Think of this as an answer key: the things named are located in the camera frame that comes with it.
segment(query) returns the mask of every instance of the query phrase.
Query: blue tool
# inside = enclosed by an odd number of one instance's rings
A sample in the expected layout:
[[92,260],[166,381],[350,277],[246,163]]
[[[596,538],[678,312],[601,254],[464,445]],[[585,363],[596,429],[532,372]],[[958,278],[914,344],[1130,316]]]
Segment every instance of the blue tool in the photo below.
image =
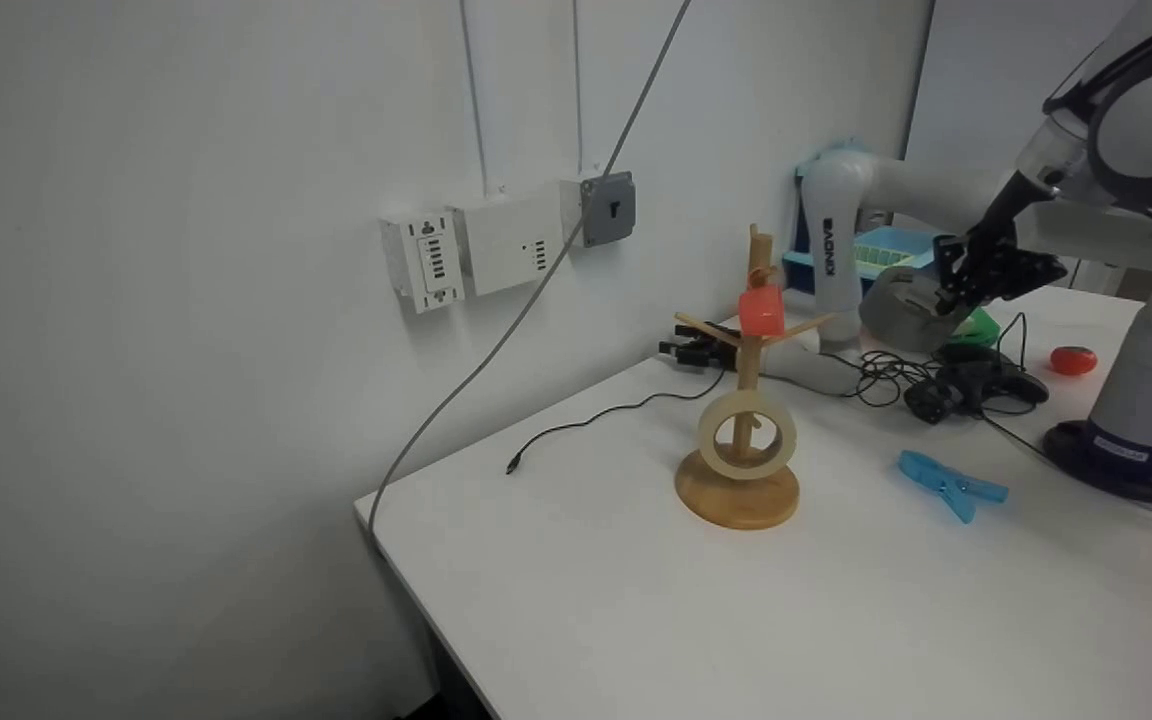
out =
[[897,466],[914,479],[924,490],[938,495],[958,522],[977,520],[977,502],[1008,502],[1004,482],[989,482],[977,477],[965,477],[957,466],[935,465],[924,451],[899,451]]

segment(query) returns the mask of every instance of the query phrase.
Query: white table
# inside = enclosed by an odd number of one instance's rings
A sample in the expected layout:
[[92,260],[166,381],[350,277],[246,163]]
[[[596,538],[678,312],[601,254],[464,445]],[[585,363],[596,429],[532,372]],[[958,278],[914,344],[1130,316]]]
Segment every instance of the white table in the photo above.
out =
[[[1134,305],[1043,287],[995,305],[1109,366]],[[1086,416],[1102,377],[1052,381],[1039,436]],[[505,720],[1148,720],[1152,508],[1101,495],[977,421],[787,399],[800,512],[727,531],[670,490],[705,403],[653,403],[506,455],[541,429],[657,387],[645,359],[385,495],[378,542]],[[958,526],[897,477],[919,446],[1010,482]]]

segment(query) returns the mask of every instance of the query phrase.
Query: blue object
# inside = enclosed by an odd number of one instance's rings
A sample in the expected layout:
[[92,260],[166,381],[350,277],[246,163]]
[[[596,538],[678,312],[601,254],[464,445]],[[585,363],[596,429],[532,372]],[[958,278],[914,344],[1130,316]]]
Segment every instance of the blue object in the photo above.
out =
[[899,451],[897,466],[914,479],[924,490],[938,495],[958,522],[977,520],[977,502],[1008,502],[1004,482],[989,482],[977,477],[965,477],[957,466],[935,465],[924,451]]
[[[884,269],[926,269],[933,230],[911,226],[867,226],[857,230],[857,277],[867,287]],[[791,250],[784,250],[784,287],[814,290],[809,226],[794,230]]]

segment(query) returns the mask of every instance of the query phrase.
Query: wall-mounted device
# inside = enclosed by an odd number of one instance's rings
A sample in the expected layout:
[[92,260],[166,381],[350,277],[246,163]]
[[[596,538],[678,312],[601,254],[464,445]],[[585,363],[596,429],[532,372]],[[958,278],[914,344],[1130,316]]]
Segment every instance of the wall-mounted device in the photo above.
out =
[[564,200],[553,186],[506,195],[476,207],[454,207],[471,297],[537,282],[559,254],[569,226]]
[[633,172],[578,179],[578,243],[616,243],[640,220]]
[[464,298],[454,217],[447,207],[388,217],[378,236],[390,287],[414,316]]

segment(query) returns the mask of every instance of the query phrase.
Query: round wooden base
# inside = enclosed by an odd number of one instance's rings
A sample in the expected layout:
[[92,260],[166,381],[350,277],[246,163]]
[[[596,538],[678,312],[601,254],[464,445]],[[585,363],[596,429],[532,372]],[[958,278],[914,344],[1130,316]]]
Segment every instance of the round wooden base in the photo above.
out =
[[690,451],[670,482],[696,516],[718,526],[776,526],[800,508],[800,479],[791,466],[762,479],[727,479]]

